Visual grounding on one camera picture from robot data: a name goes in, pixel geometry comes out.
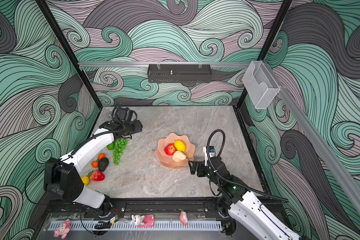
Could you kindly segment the pale fake pear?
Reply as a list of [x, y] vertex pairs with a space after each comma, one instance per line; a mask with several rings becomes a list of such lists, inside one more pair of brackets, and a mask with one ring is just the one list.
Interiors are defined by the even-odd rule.
[[188, 157], [187, 157], [183, 152], [176, 151], [176, 152], [172, 155], [172, 159], [173, 159], [175, 162], [182, 162], [182, 161], [188, 160]]

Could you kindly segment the yellow fake lemon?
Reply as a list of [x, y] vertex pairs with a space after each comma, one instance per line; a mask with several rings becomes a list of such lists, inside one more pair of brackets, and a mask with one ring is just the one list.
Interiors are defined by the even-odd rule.
[[181, 140], [175, 140], [174, 146], [177, 149], [177, 151], [180, 151], [180, 152], [185, 152], [187, 149], [186, 144]]

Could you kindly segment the pink wavy fruit bowl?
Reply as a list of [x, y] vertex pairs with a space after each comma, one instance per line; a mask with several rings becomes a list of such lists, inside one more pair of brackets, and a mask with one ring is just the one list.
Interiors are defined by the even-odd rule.
[[[181, 141], [185, 150], [180, 151], [175, 141]], [[192, 144], [186, 135], [178, 136], [170, 133], [166, 138], [159, 139], [155, 156], [163, 167], [171, 169], [182, 169], [188, 165], [189, 161], [194, 160], [196, 146]]]

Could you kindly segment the red fake apple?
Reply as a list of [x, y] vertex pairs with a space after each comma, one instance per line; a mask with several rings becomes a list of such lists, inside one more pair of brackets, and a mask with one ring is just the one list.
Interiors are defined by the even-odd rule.
[[172, 156], [175, 152], [176, 152], [176, 147], [174, 144], [168, 144], [165, 148], [164, 148], [164, 152], [166, 155], [168, 156]]

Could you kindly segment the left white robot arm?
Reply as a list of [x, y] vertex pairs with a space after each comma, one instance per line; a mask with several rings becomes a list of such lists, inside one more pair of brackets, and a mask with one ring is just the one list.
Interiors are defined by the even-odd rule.
[[84, 167], [107, 145], [117, 139], [131, 138], [143, 130], [135, 111], [115, 107], [111, 120], [99, 126], [95, 133], [74, 150], [59, 159], [50, 158], [45, 165], [44, 190], [65, 202], [73, 202], [100, 209], [105, 206], [106, 195], [92, 190], [82, 182]]

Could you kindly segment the green fake grape bunch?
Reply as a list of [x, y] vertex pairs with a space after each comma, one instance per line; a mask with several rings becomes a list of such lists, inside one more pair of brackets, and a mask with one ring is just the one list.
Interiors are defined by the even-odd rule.
[[115, 141], [115, 147], [113, 151], [113, 162], [115, 165], [119, 165], [124, 150], [126, 149], [127, 143], [127, 139], [117, 139]]

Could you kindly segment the green fake lime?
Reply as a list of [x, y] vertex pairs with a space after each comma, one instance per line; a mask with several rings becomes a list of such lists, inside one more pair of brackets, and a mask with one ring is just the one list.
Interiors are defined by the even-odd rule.
[[113, 150], [114, 148], [115, 148], [115, 143], [111, 143], [111, 144], [107, 145], [108, 150]]

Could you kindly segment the red fake strawberry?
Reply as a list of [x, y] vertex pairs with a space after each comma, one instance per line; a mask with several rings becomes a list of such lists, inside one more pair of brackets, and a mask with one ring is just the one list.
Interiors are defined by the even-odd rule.
[[101, 181], [105, 180], [105, 175], [103, 172], [101, 172], [99, 170], [94, 170], [89, 173], [89, 178], [91, 181], [101, 182]]

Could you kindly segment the small yellow fake pepper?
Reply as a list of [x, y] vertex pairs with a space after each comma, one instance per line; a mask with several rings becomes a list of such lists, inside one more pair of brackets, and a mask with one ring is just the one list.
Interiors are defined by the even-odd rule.
[[81, 177], [81, 180], [85, 186], [87, 186], [90, 182], [90, 178], [88, 176]]

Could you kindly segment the small pink figurine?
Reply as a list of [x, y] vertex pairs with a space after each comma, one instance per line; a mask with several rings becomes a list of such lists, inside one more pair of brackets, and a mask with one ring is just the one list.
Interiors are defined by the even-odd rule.
[[187, 213], [185, 211], [181, 211], [180, 213], [180, 222], [184, 225], [187, 226], [188, 225], [188, 216]]

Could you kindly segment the white bunny pink toy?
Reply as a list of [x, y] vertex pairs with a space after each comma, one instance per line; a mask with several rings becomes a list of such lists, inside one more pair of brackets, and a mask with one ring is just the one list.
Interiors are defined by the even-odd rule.
[[155, 224], [154, 215], [131, 215], [133, 226], [139, 228], [152, 228]]

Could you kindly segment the black wall tray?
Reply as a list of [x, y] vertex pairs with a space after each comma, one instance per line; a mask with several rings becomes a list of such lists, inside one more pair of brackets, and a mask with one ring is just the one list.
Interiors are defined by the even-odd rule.
[[212, 79], [210, 65], [149, 65], [150, 83], [209, 83]]

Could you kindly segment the aluminium rail wall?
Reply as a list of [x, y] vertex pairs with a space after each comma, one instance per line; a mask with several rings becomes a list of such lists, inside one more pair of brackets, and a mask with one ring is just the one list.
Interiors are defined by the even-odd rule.
[[275, 82], [275, 85], [280, 89], [278, 95], [283, 99], [291, 114], [296, 118], [298, 124], [306, 133], [307, 139], [312, 143], [319, 157], [324, 160], [328, 169], [332, 172], [360, 215], [360, 186], [343, 166], [341, 160], [328, 145], [327, 141], [320, 135], [310, 119], [302, 112], [298, 105], [296, 105], [293, 96], [287, 88], [281, 84], [270, 65], [266, 62], [263, 62], [263, 64], [265, 65], [266, 71], [271, 75], [271, 79]]
[[111, 61], [85, 61], [78, 62], [80, 68], [147, 68], [149, 65], [156, 65], [158, 68], [161, 65], [195, 65], [203, 66], [210, 65], [211, 68], [247, 68], [250, 62], [111, 62]]

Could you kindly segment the clear plastic wall holder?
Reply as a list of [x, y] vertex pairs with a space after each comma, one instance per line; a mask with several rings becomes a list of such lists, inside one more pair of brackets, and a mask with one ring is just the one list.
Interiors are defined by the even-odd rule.
[[243, 83], [257, 110], [266, 109], [280, 91], [271, 66], [263, 61], [252, 61], [243, 76]]

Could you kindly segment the aluminium rail right wall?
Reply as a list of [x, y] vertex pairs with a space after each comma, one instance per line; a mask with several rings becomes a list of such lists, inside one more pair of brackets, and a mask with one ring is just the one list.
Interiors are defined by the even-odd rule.
[[360, 186], [343, 166], [341, 160], [328, 145], [327, 141], [320, 135], [310, 119], [302, 112], [298, 105], [296, 105], [293, 96], [287, 88], [281, 84], [270, 65], [266, 62], [263, 62], [263, 64], [265, 65], [266, 71], [271, 75], [271, 79], [275, 82], [275, 85], [280, 89], [278, 95], [283, 99], [291, 114], [296, 118], [298, 124], [306, 133], [307, 139], [312, 143], [319, 157], [324, 160], [328, 169], [332, 172], [360, 215]]

